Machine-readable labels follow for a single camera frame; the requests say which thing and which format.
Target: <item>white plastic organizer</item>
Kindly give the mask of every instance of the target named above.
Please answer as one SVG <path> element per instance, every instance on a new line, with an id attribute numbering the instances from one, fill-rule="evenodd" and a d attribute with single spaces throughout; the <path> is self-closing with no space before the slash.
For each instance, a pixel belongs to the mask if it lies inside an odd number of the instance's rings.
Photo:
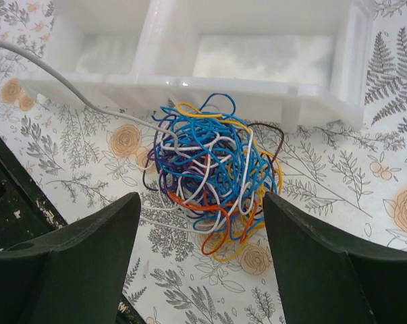
<path id="1" fill-rule="evenodd" d="M 237 116 L 359 129 L 374 0 L 55 0 L 44 60 L 95 104 L 128 113 L 200 105 L 213 92 Z M 39 70 L 24 86 L 77 99 Z M 212 102 L 221 111 L 231 106 Z"/>

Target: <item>floral tablecloth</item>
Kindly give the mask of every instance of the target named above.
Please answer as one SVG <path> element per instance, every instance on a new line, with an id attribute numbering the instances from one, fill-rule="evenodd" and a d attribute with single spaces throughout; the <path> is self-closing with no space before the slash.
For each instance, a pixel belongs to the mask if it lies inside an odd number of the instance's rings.
<path id="1" fill-rule="evenodd" d="M 356 236 L 407 250 L 407 0 L 376 6 L 364 127 L 334 122 L 289 134 L 279 155 L 282 196 Z M 43 56 L 53 20 L 51 2 L 0 0 L 0 38 L 35 55 Z M 14 79 L 28 64 L 0 49 L 0 135 L 66 221 L 130 191 L 162 207 L 138 168 L 153 131 L 88 108 L 34 102 Z M 268 151 L 279 142 L 270 129 L 255 134 Z M 142 213 L 188 226 L 174 214 Z M 285 323 L 265 231 L 227 263 L 201 255 L 202 239 L 140 224 L 124 294 L 146 322 Z"/>

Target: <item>orange wire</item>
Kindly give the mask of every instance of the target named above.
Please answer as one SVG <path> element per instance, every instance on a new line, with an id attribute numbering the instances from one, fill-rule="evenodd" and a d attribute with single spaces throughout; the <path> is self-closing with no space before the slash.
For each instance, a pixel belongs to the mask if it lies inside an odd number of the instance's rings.
<path id="1" fill-rule="evenodd" d="M 186 205 L 186 204 L 184 204 L 184 200 L 182 200 L 180 197 L 178 197 L 178 196 L 177 196 L 176 194 L 174 194 L 173 192 L 168 192 L 167 194 L 169 195 L 169 197 L 170 197 L 173 201 L 175 201 L 175 203 L 177 203 L 177 204 L 179 204 L 179 205 L 181 205 L 181 206 L 183 206 L 183 207 L 185 207 L 185 208 L 191 209 L 191 210 L 193 210 L 193 211 L 221 211 L 221 212 L 224 214 L 225 220 L 227 221 L 227 226 L 226 226 L 225 235 L 224 235 L 222 241 L 220 242 L 220 244 L 219 244 L 216 248 L 214 248 L 212 251 L 210 251 L 210 252 L 206 252 L 206 251 L 205 251 L 205 245 L 206 245 L 207 242 L 212 238 L 212 236 L 213 236 L 213 234 L 214 234 L 214 233 L 212 232 L 211 234 L 209 234 L 209 236 L 208 236 L 208 237 L 206 238 L 206 240 L 203 242 L 202 248 L 201 248 L 203 255 L 211 255 L 211 254 L 213 254 L 213 253 L 216 253 L 216 252 L 223 246 L 223 244 L 224 244 L 225 241 L 227 240 L 228 234 L 230 233 L 230 216 L 229 216 L 229 213 L 228 213 L 227 211 L 225 211 L 224 208 L 221 208 L 220 206 L 207 206 L 207 207 L 202 207 L 202 206 L 198 206 L 198 205 L 195 205 L 195 204 Z M 233 204 L 226 204 L 226 206 L 227 206 L 227 207 L 233 206 Z"/>

